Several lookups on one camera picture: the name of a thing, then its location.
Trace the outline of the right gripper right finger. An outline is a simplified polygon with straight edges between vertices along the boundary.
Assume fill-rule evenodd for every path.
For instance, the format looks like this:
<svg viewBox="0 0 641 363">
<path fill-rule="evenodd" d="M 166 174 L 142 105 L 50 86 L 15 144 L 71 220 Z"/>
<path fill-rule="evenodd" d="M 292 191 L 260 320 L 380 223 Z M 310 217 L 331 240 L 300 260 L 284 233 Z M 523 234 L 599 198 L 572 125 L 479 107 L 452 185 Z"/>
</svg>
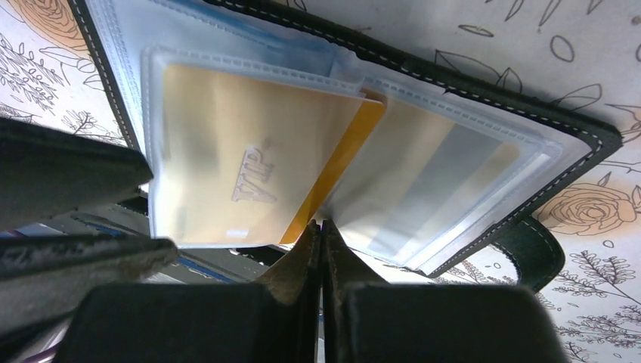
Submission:
<svg viewBox="0 0 641 363">
<path fill-rule="evenodd" d="M 324 354 L 328 362 L 564 362 L 536 292 L 565 255 L 541 223 L 524 219 L 495 241 L 516 284 L 390 284 L 321 228 Z"/>
</svg>

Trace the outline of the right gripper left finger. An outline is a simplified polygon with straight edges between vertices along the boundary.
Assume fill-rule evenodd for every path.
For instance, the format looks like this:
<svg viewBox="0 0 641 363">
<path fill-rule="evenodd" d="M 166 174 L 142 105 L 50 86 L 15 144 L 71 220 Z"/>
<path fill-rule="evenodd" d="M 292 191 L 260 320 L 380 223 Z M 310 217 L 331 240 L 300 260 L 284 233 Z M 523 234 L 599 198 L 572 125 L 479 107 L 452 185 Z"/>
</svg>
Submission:
<svg viewBox="0 0 641 363">
<path fill-rule="evenodd" d="M 294 247 L 250 283 L 96 288 L 54 360 L 313 362 L 320 236 L 320 226 L 310 222 Z"/>
</svg>

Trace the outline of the black leather card holder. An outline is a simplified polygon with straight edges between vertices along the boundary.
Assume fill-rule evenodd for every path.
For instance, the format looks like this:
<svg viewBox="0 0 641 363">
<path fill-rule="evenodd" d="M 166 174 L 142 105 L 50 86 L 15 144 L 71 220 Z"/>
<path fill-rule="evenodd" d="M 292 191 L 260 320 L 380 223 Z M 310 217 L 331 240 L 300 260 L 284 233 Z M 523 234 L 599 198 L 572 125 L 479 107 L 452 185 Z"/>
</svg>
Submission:
<svg viewBox="0 0 641 363">
<path fill-rule="evenodd" d="M 150 233 L 293 244 L 313 219 L 437 277 L 486 246 L 565 258 L 532 213 L 621 147 L 603 121 L 270 1 L 73 1 L 127 143 L 153 171 Z"/>
</svg>

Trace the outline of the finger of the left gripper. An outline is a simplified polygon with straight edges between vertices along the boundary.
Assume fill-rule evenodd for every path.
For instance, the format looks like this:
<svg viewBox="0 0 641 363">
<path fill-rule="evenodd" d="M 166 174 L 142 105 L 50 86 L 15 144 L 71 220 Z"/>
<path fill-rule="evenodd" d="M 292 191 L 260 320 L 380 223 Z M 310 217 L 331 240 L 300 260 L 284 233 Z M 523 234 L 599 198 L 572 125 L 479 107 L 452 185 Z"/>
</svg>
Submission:
<svg viewBox="0 0 641 363">
<path fill-rule="evenodd" d="M 1 334 L 72 312 L 97 286 L 147 278 L 178 255 L 166 239 L 58 235 L 1 242 Z"/>
<path fill-rule="evenodd" d="M 135 195 L 153 177 L 138 151 L 1 120 L 1 229 Z"/>
</svg>

